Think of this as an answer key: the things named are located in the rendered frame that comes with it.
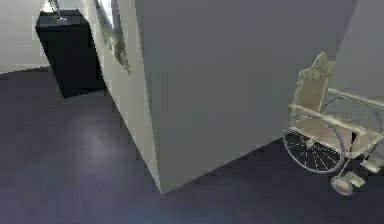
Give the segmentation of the beige wheelchair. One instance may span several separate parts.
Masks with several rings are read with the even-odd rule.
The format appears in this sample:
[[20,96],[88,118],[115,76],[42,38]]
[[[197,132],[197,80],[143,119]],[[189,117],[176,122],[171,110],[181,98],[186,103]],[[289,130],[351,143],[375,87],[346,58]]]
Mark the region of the beige wheelchair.
[[[331,175],[330,185],[343,196],[350,196],[366,183],[359,172],[348,168],[358,159],[371,173],[384,168],[384,157],[376,152],[384,142],[384,102],[330,87],[335,63],[320,53],[312,65],[298,73],[296,89],[289,105],[291,117],[284,125],[282,142],[289,156],[300,167],[316,174]],[[345,100],[362,105],[375,116],[373,128],[358,124],[355,118],[329,111]]]

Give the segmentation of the black cabinet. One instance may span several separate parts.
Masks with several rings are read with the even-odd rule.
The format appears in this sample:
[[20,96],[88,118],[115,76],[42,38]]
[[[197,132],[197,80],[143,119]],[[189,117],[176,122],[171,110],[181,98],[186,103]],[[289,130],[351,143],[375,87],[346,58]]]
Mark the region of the black cabinet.
[[104,90],[101,65],[89,22],[79,10],[39,13],[35,24],[63,98]]

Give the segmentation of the silver table lamp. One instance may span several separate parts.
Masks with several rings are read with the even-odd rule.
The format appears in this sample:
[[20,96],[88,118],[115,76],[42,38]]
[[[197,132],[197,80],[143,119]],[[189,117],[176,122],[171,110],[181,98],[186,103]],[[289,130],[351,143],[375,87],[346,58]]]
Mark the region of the silver table lamp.
[[44,0],[42,11],[50,13],[59,21],[65,21],[65,18],[61,15],[58,0]]

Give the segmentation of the framed wall picture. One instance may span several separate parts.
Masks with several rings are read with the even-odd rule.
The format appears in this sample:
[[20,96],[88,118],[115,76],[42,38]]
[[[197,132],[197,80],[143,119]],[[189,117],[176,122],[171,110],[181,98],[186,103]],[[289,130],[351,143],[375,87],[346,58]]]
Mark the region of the framed wall picture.
[[118,0],[94,0],[94,3],[104,44],[119,64],[130,72]]

